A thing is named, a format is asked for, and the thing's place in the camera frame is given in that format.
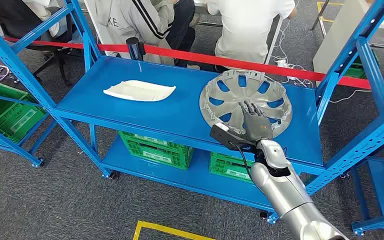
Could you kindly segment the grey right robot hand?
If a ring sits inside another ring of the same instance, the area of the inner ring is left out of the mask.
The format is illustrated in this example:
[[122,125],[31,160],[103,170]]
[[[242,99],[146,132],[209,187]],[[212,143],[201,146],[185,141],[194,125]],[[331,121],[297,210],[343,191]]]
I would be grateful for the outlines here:
[[244,100],[239,102],[243,114],[244,136],[250,142],[258,142],[261,139],[273,139],[272,125],[268,117],[253,102]]

